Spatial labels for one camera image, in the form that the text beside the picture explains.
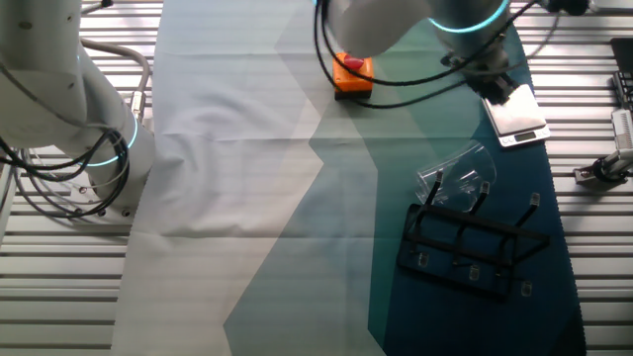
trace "teal fabric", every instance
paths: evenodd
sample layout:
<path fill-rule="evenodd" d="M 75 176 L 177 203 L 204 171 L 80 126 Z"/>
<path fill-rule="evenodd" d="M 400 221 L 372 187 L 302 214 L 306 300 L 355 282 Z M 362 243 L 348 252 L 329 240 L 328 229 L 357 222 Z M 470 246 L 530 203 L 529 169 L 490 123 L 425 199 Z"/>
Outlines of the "teal fabric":
<path fill-rule="evenodd" d="M 311 20 L 312 9 L 301 7 L 276 50 L 321 114 L 310 145 L 323 168 L 225 324 L 233 356 L 548 354 L 578 316 L 579 300 L 544 145 L 501 151 L 479 97 L 467 87 L 391 111 L 333 102 L 306 42 Z M 506 49 L 512 62 L 524 58 L 514 28 Z M 374 58 L 376 76 L 429 76 L 446 69 L 439 63 L 444 54 L 433 28 L 421 22 Z M 512 76 L 530 83 L 526 68 Z M 454 75 L 415 88 L 379 86 L 372 102 L 411 99 L 459 79 Z M 406 211 L 416 202 L 415 171 L 439 163 L 473 138 L 494 153 L 500 168 L 493 186 L 497 197 L 483 214 L 514 223 L 529 195 L 539 192 L 543 207 L 528 227 L 555 237 L 548 252 L 524 271 L 535 284 L 528 320 L 514 322 L 512 316 L 525 303 L 492 305 L 417 281 L 396 267 Z M 556 278 L 541 281 L 543 274 L 530 275 L 535 269 Z M 482 322 L 481 332 L 469 331 Z M 500 330 L 507 340 L 503 347 L 497 342 Z M 582 326 L 574 324 L 567 335 L 572 335 L 568 346 L 576 343 L 584 350 Z M 540 341 L 530 348 L 527 339 Z"/>

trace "black cable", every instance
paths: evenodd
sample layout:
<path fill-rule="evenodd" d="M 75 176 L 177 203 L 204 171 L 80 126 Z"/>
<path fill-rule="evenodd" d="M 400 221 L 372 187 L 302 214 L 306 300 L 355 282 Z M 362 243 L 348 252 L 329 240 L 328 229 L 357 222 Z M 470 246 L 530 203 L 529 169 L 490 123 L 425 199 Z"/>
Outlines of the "black cable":
<path fill-rule="evenodd" d="M 65 163 L 61 163 L 61 164 L 57 164 L 57 165 L 52 165 L 52 166 L 33 165 L 33 164 L 27 163 L 25 160 L 20 158 L 11 149 L 11 147 L 9 147 L 7 142 L 5 142 L 4 139 L 2 139 L 2 137 L 0 137 L 0 149 L 5 151 L 7 153 L 7 155 L 9 155 L 9 157 L 11 157 L 10 160 L 6 159 L 6 158 L 0 158 L 0 162 L 5 163 L 5 164 L 9 164 L 9 165 L 12 165 L 12 166 L 23 168 L 27 172 L 29 172 L 30 174 L 33 174 L 34 176 L 36 176 L 36 177 L 38 177 L 40 179 L 47 180 L 49 182 L 65 182 L 65 181 L 71 180 L 71 179 L 79 176 L 87 168 L 90 160 L 92 159 L 94 154 L 97 152 L 97 150 L 103 145 L 103 143 L 106 142 L 106 140 L 111 139 L 113 134 L 118 134 L 120 136 L 120 134 L 117 133 L 114 129 L 106 130 L 101 135 L 101 137 L 99 137 L 99 139 L 93 145 L 93 147 L 90 150 L 88 150 L 86 153 L 82 154 L 78 158 L 75 158 L 75 159 L 73 159 L 73 160 L 71 160 L 69 162 L 65 162 Z M 73 166 L 75 164 L 80 164 L 79 168 L 75 172 L 64 174 L 64 175 L 60 175 L 60 176 L 52 176 L 52 175 L 43 174 L 43 173 L 40 172 L 41 170 L 43 170 L 43 171 L 51 171 L 51 170 L 58 170 L 58 169 L 62 169 L 62 168 L 67 168 L 67 167 Z"/>
<path fill-rule="evenodd" d="M 558 30 L 558 26 L 561 22 L 561 16 L 562 16 L 561 13 L 558 13 L 556 15 L 556 18 L 554 19 L 554 23 L 552 24 L 552 29 L 550 29 L 550 32 L 545 37 L 545 40 L 543 40 L 543 42 L 539 45 L 539 47 L 534 49 L 533 52 L 527 55 L 525 59 L 521 60 L 520 62 L 513 64 L 511 66 L 508 66 L 506 68 L 500 68 L 500 69 L 495 69 L 495 70 L 462 69 L 462 71 L 470 75 L 480 75 L 480 76 L 502 75 L 502 74 L 508 73 L 510 70 L 514 70 L 516 68 L 522 67 L 523 65 L 529 64 L 530 59 L 534 59 L 541 52 L 541 50 L 543 50 L 543 48 L 545 48 L 545 46 L 547 46 L 550 43 L 550 41 L 554 37 L 554 33 L 556 33 L 556 31 Z"/>
<path fill-rule="evenodd" d="M 22 193 L 22 195 L 23 195 L 24 199 L 27 201 L 27 203 L 29 203 L 35 210 L 37 210 L 41 214 L 43 214 L 43 215 L 45 215 L 47 217 L 56 218 L 56 219 L 79 219 L 79 218 L 83 218 L 83 217 L 86 217 L 86 216 L 97 214 L 97 213 L 107 209 L 108 207 L 110 207 L 112 205 L 112 203 L 119 197 L 119 195 L 121 195 L 121 192 L 123 191 L 123 189 L 125 188 L 125 186 L 126 186 L 126 184 L 128 182 L 128 178 L 130 176 L 130 166 L 128 165 L 128 160 L 129 160 L 128 145 L 127 145 L 126 141 L 122 138 L 121 134 L 118 133 L 118 132 L 111 132 L 108 135 L 108 139 L 113 144 L 113 148 L 114 148 L 115 152 L 117 153 L 117 158 L 118 158 L 117 159 L 117 165 L 118 165 L 118 168 L 119 168 L 119 172 L 120 173 L 123 172 L 123 174 L 121 175 L 121 178 L 117 181 L 117 186 L 114 188 L 112 193 L 106 199 L 104 199 L 104 201 L 101 202 L 101 204 L 99 204 L 98 206 L 90 209 L 87 212 L 82 212 L 80 210 L 78 210 L 78 211 L 71 211 L 71 210 L 63 207 L 62 205 L 60 205 L 58 202 L 54 201 L 50 197 L 48 197 L 45 194 L 45 192 L 42 191 L 40 186 L 37 184 L 37 182 L 35 181 L 33 175 L 31 175 L 29 172 L 27 172 L 27 175 L 31 179 L 31 182 L 33 183 L 33 185 L 36 188 L 36 190 L 38 191 L 38 193 L 40 193 L 44 197 L 44 199 L 47 200 L 49 203 L 51 203 L 54 207 L 56 207 L 56 208 L 58 208 L 59 210 L 62 211 L 62 213 L 48 212 L 48 211 L 42 209 L 40 206 L 38 206 L 38 204 L 35 203 L 26 194 L 24 186 L 22 185 L 22 182 L 20 180 L 20 175 L 18 173 L 18 170 L 15 169 L 15 171 L 14 171 L 14 179 L 16 181 L 16 185 L 18 186 L 18 189 Z M 26 157 L 27 157 L 26 155 L 27 154 L 28 153 L 25 150 L 23 150 L 22 151 L 23 157 L 21 159 L 22 160 L 26 160 Z"/>
<path fill-rule="evenodd" d="M 331 74 L 329 74 L 329 72 L 327 71 L 327 67 L 325 66 L 325 61 L 323 60 L 323 56 L 320 52 L 320 48 L 318 47 L 318 15 L 319 15 L 319 4 L 322 4 L 321 1 L 318 1 L 316 3 L 316 9 L 315 9 L 315 31 L 314 31 L 314 40 L 315 40 L 315 50 L 316 50 L 316 58 L 318 59 L 318 63 L 320 64 L 320 67 L 323 71 L 323 74 L 325 74 L 325 77 L 327 78 L 327 80 L 329 81 L 329 83 L 334 87 L 334 89 L 343 92 L 343 90 L 340 89 L 340 87 L 338 86 L 338 84 L 336 84 L 336 82 L 334 81 L 334 78 L 332 77 Z M 349 101 L 351 101 L 352 103 L 355 103 L 356 105 L 359 105 L 361 107 L 364 108 L 369 108 L 369 109 L 395 109 L 395 108 L 401 108 L 401 107 L 405 107 L 408 105 L 412 105 L 412 104 L 416 104 L 419 102 L 422 102 L 424 100 L 427 99 L 431 99 L 433 97 L 436 97 L 438 95 L 441 95 L 443 93 L 446 93 L 450 90 L 453 90 L 455 88 L 458 88 L 462 85 L 465 85 L 466 81 L 460 81 L 457 82 L 455 84 L 449 85 L 443 89 L 440 89 L 438 91 L 426 94 L 424 96 L 421 96 L 419 98 L 416 99 L 412 99 L 406 102 L 402 102 L 402 103 L 397 103 L 397 104 L 384 104 L 384 105 L 379 105 L 379 104 L 369 104 L 369 103 L 365 103 L 353 98 L 348 99 Z"/>
<path fill-rule="evenodd" d="M 503 27 L 499 29 L 495 33 L 494 36 L 492 36 L 479 50 L 477 50 L 470 57 L 466 58 L 463 62 L 459 63 L 458 65 L 455 65 L 451 69 L 444 71 L 442 73 L 435 74 L 427 78 L 421 78 L 421 79 L 409 80 L 409 81 L 389 81 L 389 80 L 376 79 L 376 78 L 363 75 L 357 71 L 354 71 L 353 69 L 345 65 L 345 63 L 336 56 L 336 52 L 332 48 L 331 43 L 329 42 L 329 39 L 327 38 L 326 24 L 327 24 L 327 6 L 329 5 L 329 0 L 317 0 L 316 11 L 318 12 L 318 10 L 320 9 L 320 12 L 321 12 L 321 32 L 322 32 L 323 40 L 325 42 L 325 46 L 327 47 L 327 50 L 332 55 L 336 63 L 340 65 L 341 67 L 343 67 L 343 69 L 345 69 L 348 73 L 375 84 L 386 85 L 386 86 L 413 86 L 413 85 L 424 84 L 424 83 L 428 83 L 428 82 L 435 81 L 438 79 L 442 79 L 468 66 L 470 63 L 476 60 L 481 54 L 483 54 L 492 44 L 494 44 L 497 41 L 497 39 L 501 35 L 503 35 L 507 31 L 507 29 L 509 29 L 510 26 L 512 26 L 512 23 L 514 22 L 514 20 L 516 20 L 521 15 L 523 15 L 532 6 L 536 5 L 538 1 L 539 0 L 531 0 L 525 6 L 523 6 L 519 11 L 517 11 L 505 22 L 505 25 L 503 25 Z"/>

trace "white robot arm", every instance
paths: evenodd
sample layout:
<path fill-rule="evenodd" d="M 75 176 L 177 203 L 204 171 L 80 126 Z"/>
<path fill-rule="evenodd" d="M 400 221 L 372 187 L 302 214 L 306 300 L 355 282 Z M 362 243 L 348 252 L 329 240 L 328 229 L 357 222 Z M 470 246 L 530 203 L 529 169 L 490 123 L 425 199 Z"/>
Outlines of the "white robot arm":
<path fill-rule="evenodd" d="M 116 129 L 129 148 L 129 176 L 113 206 L 133 211 L 153 162 L 153 136 L 81 44 L 81 0 L 0 0 L 0 8 L 0 137 L 15 148 L 55 145 L 77 158 Z M 117 156 L 104 144 L 87 165 L 102 199 L 116 187 L 104 184 L 122 174 Z"/>

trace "blue led ring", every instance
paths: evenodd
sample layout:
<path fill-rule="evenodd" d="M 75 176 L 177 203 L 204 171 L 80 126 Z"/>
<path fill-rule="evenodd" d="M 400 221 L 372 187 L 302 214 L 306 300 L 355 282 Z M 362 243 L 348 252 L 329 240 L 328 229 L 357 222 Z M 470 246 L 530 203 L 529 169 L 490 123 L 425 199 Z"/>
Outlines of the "blue led ring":
<path fill-rule="evenodd" d="M 132 135 L 132 139 L 130 140 L 130 143 L 128 143 L 128 149 L 131 149 L 132 145 L 135 144 L 136 134 L 138 134 L 138 120 L 134 119 L 134 121 L 135 121 L 135 133 Z M 119 159 L 119 156 L 112 157 L 112 158 L 108 159 L 107 161 L 103 161 L 103 162 L 100 162 L 100 163 L 90 163 L 90 164 L 88 164 L 88 167 L 104 166 L 106 164 L 110 164 L 110 163 L 116 161 L 117 159 Z"/>
<path fill-rule="evenodd" d="M 498 19 L 499 16 L 501 16 L 503 14 L 503 11 L 505 10 L 505 8 L 507 7 L 507 5 L 510 3 L 510 0 L 503 0 L 503 2 L 501 3 L 501 6 L 499 6 L 499 8 L 495 11 L 494 14 L 492 14 L 487 20 L 483 21 L 482 23 L 475 25 L 475 26 L 471 26 L 469 28 L 465 28 L 465 29 L 450 29 L 447 27 L 444 27 L 438 23 L 435 22 L 435 20 L 433 19 L 428 19 L 428 21 L 431 22 L 431 24 L 435 25 L 436 28 L 448 32 L 448 33 L 452 33 L 452 34 L 468 34 L 474 31 L 478 31 L 481 30 L 483 28 L 485 28 L 486 26 L 488 26 L 489 24 L 491 24 L 492 22 L 494 22 L 496 19 Z"/>

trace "metal rail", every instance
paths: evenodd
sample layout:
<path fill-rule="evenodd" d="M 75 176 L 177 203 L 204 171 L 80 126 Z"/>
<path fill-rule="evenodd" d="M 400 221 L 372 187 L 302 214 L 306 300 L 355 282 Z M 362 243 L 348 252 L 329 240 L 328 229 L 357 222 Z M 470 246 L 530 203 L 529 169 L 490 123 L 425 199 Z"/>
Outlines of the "metal rail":
<path fill-rule="evenodd" d="M 129 46 L 152 63 L 161 11 L 162 1 L 119 0 L 85 17 L 81 36 Z M 552 21 L 541 9 L 518 19 L 526 52 L 543 41 Z M 633 356 L 633 180 L 597 194 L 577 186 L 572 174 L 615 148 L 608 78 L 617 67 L 608 41 L 633 37 L 632 24 L 633 18 L 623 16 L 564 17 L 552 43 L 530 65 L 552 130 L 546 145 L 590 356 Z M 129 96 L 140 68 L 131 60 L 89 53 Z M 148 95 L 147 118 L 151 104 Z M 50 163 L 63 158 L 52 149 L 44 154 Z M 58 191 L 68 193 L 61 186 Z M 129 229 L 53 222 L 16 196 L 0 246 L 0 356 L 108 355 Z"/>

